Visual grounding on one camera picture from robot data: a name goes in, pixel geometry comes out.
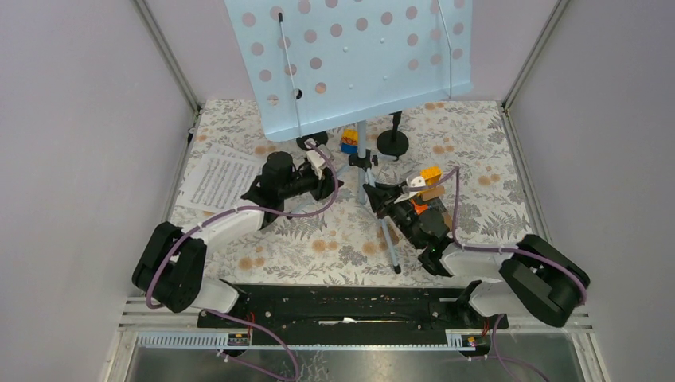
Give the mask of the yellow toy block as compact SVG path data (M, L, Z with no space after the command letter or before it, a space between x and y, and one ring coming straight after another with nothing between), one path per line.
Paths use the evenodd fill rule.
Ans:
M434 185L438 181L440 181L441 177L443 176L443 171L441 168L437 165L427 167L425 169L422 169L419 172L419 175L424 179L425 185Z

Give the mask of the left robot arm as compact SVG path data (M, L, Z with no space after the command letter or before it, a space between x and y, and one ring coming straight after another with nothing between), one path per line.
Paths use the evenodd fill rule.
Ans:
M150 309L173 313L193 307L214 310L229 327L244 322L247 307L241 293L226 281L204 276L206 259L218 248L271 225L277 217L305 218L287 212L286 200L311 195L326 211L341 186L326 146L306 152L300 165L285 151L269 154L248 190L229 210L219 212L187 230L165 221L153 231L133 272L133 284L144 292Z

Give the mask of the blue yellow toy figure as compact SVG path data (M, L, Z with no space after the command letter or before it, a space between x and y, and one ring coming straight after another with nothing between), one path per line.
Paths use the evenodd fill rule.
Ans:
M359 137L354 129L347 128L343 131L340 139L340 151L344 154L356 154L358 152Z

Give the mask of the right black microphone stand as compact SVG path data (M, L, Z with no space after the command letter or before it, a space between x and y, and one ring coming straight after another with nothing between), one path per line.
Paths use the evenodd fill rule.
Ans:
M381 154L394 157L398 160L404 155L409 148L408 137L402 131L399 131L399 126L402 118L402 111L397 111L391 114L392 129L382 132L377 138L377 149Z

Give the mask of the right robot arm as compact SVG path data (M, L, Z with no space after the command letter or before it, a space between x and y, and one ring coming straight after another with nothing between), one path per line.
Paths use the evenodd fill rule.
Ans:
M459 244L451 211L441 194L412 195L402 185L364 185L377 217L391 221L414 248L431 275L464 277L468 299L456 307L461 324L475 328L497 314L530 314L563 327L584 304L590 277L549 242L535 234L505 247Z

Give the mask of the sheet music page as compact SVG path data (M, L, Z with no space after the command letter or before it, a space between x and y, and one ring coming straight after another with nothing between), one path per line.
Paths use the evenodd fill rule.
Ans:
M262 162L233 149L210 150L189 171L177 205L206 212L230 209L249 189Z

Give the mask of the light blue music stand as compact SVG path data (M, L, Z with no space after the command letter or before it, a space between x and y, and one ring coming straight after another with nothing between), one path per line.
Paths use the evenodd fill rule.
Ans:
M229 1L265 136L281 142L469 92L468 1Z

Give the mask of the orange curved toy block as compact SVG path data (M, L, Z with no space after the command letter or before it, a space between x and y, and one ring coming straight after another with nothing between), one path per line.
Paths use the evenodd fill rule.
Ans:
M412 204L417 215L421 215L428 209L428 205L421 199L412 199Z

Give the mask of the beige wooden block on plate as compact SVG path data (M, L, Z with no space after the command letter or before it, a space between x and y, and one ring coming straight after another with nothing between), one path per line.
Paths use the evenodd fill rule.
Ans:
M429 189L420 193L420 196L424 202L430 201L431 199L442 197L445 193L445 188L443 186L437 186L433 189Z

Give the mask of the floral table mat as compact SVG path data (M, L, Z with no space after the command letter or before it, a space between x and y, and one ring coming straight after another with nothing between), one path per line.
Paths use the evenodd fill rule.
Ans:
M413 170L437 165L460 169L460 182L444 184L443 202L459 199L458 237L464 244L510 246L531 232L525 195L495 102L435 102L406 110L400 129L409 140L399 160L381 161L378 181L393 183ZM329 134L328 146L343 186L330 209L311 197L287 202L301 205L307 218L278 218L269 227L215 250L204 274L232 283L457 286L458 279L433 276L395 229L388 235L369 206L357 201L357 170L339 150L341 129ZM264 160L286 151L304 156L293 142L265 138L258 107L251 100L210 100L202 110L187 166L193 168L210 150L233 149Z

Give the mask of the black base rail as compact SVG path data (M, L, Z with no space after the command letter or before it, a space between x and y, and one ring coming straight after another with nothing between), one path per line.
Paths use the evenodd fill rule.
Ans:
M445 345L448 330L480 336L506 319L484 318L461 288L238 286L230 315L288 345Z

